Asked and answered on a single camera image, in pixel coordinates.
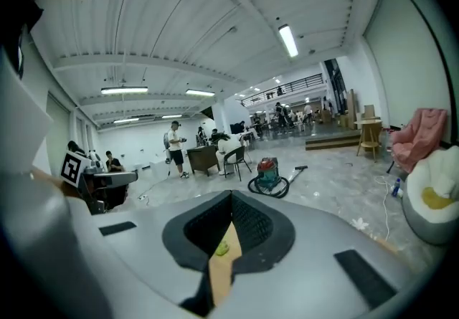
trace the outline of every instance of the pink armchair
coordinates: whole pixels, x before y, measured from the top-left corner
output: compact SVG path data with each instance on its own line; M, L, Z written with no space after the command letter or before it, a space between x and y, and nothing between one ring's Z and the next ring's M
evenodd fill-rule
M446 110L417 109L407 127L392 134L394 162L411 173L416 163L430 155L440 144Z

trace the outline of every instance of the wooden chair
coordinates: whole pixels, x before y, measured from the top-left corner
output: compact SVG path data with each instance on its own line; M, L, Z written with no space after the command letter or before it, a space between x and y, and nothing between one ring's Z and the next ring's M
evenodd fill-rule
M249 165L247 164L247 162L245 162L244 151L245 151L245 147L241 146L241 147L236 148L235 150L229 152L227 155L224 155L224 158L223 158L224 178L227 178L227 169L226 169L225 166L228 166L228 165L234 165L235 166L235 168L237 169L237 173L239 174L239 181L242 181L241 173L240 173L240 170L239 170L239 164L240 163L245 163L245 165L249 169L250 173L252 173L252 170L250 170ZM234 162L234 163L228 162L228 158L230 158L233 155L236 155L236 162Z

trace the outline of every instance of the ceiling light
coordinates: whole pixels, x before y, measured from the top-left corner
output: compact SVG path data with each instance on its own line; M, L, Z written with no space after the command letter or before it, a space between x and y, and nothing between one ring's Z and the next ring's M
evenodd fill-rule
M115 95L120 93L145 93L148 87L107 87L100 90L102 95Z
M137 121L138 118L131 118L131 119L121 119L121 120L115 120L114 123L115 124L119 124L119 123L129 123L131 121Z
M293 38L290 27L287 24L279 27L279 34L287 47L288 54L291 57L296 57L298 55L298 49L296 48L295 39Z
M187 95L200 95L200 96L215 96L215 92L186 90Z

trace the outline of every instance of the railing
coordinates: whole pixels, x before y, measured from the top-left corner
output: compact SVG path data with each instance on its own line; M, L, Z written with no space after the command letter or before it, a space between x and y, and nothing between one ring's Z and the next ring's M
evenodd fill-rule
M244 100L241 100L241 103L242 103L242 106L256 105L258 103L263 103L265 101L272 100L276 97L282 97L292 92L297 92L297 91L304 90L309 87L322 85L322 84L323 84L323 78L322 78L322 74L320 73L318 75L312 75L310 77L303 78L302 80L296 80L290 83L286 83L284 85L279 85L277 87L271 88L270 90L259 92L253 96L250 96L248 98L245 98Z

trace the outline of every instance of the stairs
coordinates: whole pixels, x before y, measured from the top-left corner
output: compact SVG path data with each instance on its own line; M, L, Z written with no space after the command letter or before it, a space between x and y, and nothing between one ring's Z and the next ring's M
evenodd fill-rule
M323 150L327 148L357 146L360 139L360 130L346 135L335 135L334 137L311 139L306 141L306 150Z

